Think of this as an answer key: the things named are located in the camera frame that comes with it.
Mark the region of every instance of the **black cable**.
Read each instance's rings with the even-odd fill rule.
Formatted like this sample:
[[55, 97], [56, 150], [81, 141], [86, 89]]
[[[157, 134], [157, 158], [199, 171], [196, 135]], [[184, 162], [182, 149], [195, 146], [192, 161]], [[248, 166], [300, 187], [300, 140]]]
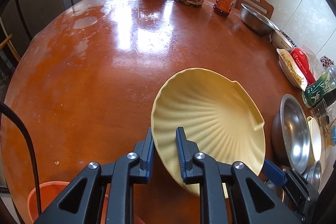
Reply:
[[26, 140], [28, 150], [29, 150], [30, 160], [31, 160], [31, 166], [33, 167], [33, 175], [34, 175], [34, 182], [35, 182], [35, 189], [36, 189], [37, 212], [38, 212], [38, 215], [40, 215], [42, 213], [40, 183], [39, 183], [39, 176], [37, 173], [36, 156], [35, 156], [32, 139], [28, 133], [27, 128], [25, 127], [23, 122], [20, 120], [20, 118], [15, 114], [13, 110], [11, 110], [7, 105], [5, 105], [1, 101], [0, 101], [0, 112], [3, 113], [7, 118], [9, 118], [19, 128], [23, 137]]
[[15, 5], [16, 5], [16, 9], [17, 9], [17, 12], [19, 14], [19, 18], [21, 20], [23, 29], [25, 29], [26, 35], [28, 36], [29, 40], [32, 41], [33, 38], [32, 38], [32, 35], [30, 34], [29, 29], [28, 29], [25, 18], [23, 17], [23, 13], [22, 13], [22, 10], [21, 10], [21, 7], [20, 7], [19, 0], [15, 0]]

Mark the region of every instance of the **glossy table surface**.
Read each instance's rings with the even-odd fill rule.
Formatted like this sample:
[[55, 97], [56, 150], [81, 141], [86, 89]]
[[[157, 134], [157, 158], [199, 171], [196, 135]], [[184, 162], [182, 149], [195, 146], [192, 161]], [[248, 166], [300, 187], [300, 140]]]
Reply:
[[[91, 161], [115, 161], [133, 150], [150, 126], [153, 101], [176, 72], [202, 67], [248, 92], [270, 131], [284, 94], [303, 105], [266, 37], [248, 29], [233, 9], [213, 0], [191, 8], [174, 0], [83, 0], [33, 39], [10, 83], [5, 103], [23, 120], [36, 151], [40, 183], [70, 181]], [[5, 117], [0, 140], [8, 187], [30, 223], [34, 188], [25, 141]], [[183, 190], [155, 154], [151, 182], [135, 186], [134, 212], [147, 224], [199, 223], [199, 199]]]

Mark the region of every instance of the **yellow dish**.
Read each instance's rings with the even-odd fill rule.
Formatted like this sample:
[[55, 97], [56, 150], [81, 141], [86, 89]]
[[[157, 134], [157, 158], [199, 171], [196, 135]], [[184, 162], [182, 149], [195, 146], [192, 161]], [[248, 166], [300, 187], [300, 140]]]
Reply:
[[237, 81], [211, 70], [191, 68], [167, 80], [151, 115], [157, 153], [173, 179], [199, 195], [199, 185], [182, 181], [175, 142], [177, 127], [199, 150], [227, 164], [244, 162], [256, 175], [265, 159], [264, 120]]

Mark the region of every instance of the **wooden chair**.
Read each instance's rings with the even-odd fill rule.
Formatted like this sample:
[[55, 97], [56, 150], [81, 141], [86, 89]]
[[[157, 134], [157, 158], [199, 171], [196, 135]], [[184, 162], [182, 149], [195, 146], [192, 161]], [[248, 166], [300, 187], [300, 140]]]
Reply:
[[11, 38], [12, 38], [12, 34], [10, 34], [9, 36], [6, 37], [6, 39], [0, 43], [0, 51], [3, 49], [3, 47], [7, 44], [10, 51], [12, 52], [12, 54], [14, 55], [15, 59], [20, 62], [21, 57], [18, 55], [16, 49], [14, 48], [12, 42], [11, 42]]
[[269, 4], [266, 0], [249, 0], [249, 1], [255, 3], [257, 6], [247, 2], [246, 0], [237, 0], [235, 8], [238, 9], [238, 10], [241, 10], [241, 8], [242, 8], [241, 4], [244, 3], [248, 6], [251, 6], [252, 8], [256, 9], [259, 13], [261, 13], [262, 15], [267, 17], [268, 19], [271, 18], [272, 14], [273, 14], [273, 11], [274, 11], [274, 7], [271, 4]]

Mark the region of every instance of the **metal bowl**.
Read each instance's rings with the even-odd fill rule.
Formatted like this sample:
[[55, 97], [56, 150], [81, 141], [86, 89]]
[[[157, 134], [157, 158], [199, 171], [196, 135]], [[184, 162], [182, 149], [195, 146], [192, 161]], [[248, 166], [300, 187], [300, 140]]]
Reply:
[[321, 163], [318, 160], [312, 165], [309, 165], [302, 174], [316, 190], [319, 190], [321, 183]]
[[273, 22], [252, 7], [246, 4], [241, 4], [241, 6], [243, 7], [241, 10], [242, 21], [258, 35], [264, 36], [270, 34], [271, 31], [278, 29]]
[[299, 102], [290, 94], [281, 100], [272, 124], [272, 146], [278, 160], [302, 174], [309, 160], [310, 132]]

